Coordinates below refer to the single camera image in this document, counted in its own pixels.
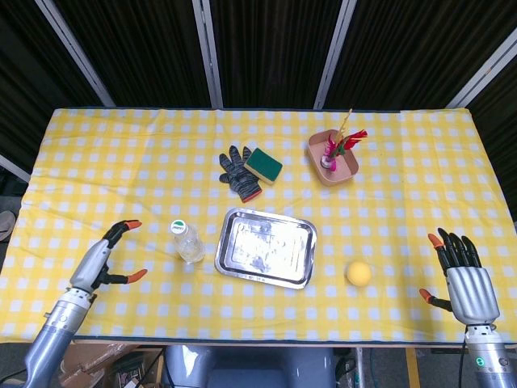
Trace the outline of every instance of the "silver robotic hand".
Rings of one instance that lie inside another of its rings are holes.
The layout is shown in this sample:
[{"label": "silver robotic hand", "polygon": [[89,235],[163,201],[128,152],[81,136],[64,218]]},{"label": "silver robotic hand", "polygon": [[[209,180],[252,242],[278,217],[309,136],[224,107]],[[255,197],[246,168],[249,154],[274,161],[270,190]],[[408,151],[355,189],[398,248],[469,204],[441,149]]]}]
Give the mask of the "silver robotic hand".
[{"label": "silver robotic hand", "polygon": [[427,303],[451,311],[466,325],[465,341],[481,388],[517,388],[504,343],[492,324],[499,316],[498,303],[476,247],[465,236],[459,238],[441,228],[438,232],[443,241],[433,234],[428,237],[438,254],[451,301],[438,299],[425,289],[420,289],[420,294]]},{"label": "silver robotic hand", "polygon": [[24,388],[46,388],[56,372],[75,332],[79,329],[101,284],[128,284],[141,279],[147,270],[130,275],[107,273],[107,258],[122,233],[141,225],[137,220],[117,222],[84,255],[70,279],[71,287],[61,295],[25,356],[27,381]]}]

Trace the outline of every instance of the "metal tray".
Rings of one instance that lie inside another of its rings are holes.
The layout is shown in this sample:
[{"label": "metal tray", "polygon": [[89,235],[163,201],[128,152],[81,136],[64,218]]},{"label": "metal tray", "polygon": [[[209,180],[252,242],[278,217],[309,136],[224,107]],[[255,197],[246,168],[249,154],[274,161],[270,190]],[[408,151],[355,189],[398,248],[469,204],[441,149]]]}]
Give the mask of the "metal tray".
[{"label": "metal tray", "polygon": [[215,264],[225,275],[303,289],[313,270],[315,246],[316,228],[308,221],[231,209]]}]

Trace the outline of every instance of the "plastic water bottle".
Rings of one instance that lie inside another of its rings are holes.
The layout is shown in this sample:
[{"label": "plastic water bottle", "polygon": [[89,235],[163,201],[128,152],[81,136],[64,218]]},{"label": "plastic water bottle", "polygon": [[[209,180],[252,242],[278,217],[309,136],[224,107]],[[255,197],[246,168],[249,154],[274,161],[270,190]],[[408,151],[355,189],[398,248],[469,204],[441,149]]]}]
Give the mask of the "plastic water bottle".
[{"label": "plastic water bottle", "polygon": [[204,257],[204,245],[194,226],[184,220],[174,220],[170,224],[170,231],[174,235],[174,247],[187,263],[201,261]]}]

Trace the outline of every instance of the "black curtain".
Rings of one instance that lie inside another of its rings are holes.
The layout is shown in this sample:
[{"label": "black curtain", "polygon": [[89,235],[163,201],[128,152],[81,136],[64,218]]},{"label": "black curtain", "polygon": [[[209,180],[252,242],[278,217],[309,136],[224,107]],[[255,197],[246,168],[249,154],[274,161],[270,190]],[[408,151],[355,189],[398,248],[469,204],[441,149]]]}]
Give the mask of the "black curtain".
[{"label": "black curtain", "polygon": [[516,27],[515,0],[359,0],[325,108],[443,108]]},{"label": "black curtain", "polygon": [[55,3],[116,105],[211,106],[191,1]]},{"label": "black curtain", "polygon": [[312,108],[339,0],[211,0],[225,108]]},{"label": "black curtain", "polygon": [[0,154],[32,172],[54,109],[100,105],[33,1],[0,2]]},{"label": "black curtain", "polygon": [[517,57],[468,105],[502,192],[517,220]]}]

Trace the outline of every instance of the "sponge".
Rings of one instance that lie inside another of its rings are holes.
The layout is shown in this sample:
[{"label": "sponge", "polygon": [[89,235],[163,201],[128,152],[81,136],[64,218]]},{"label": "sponge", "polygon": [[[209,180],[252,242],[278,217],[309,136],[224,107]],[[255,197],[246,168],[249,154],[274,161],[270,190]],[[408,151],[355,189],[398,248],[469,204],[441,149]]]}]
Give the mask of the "sponge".
[{"label": "sponge", "polygon": [[255,148],[244,167],[267,184],[273,184],[282,170],[282,163],[277,162],[261,149]]}]

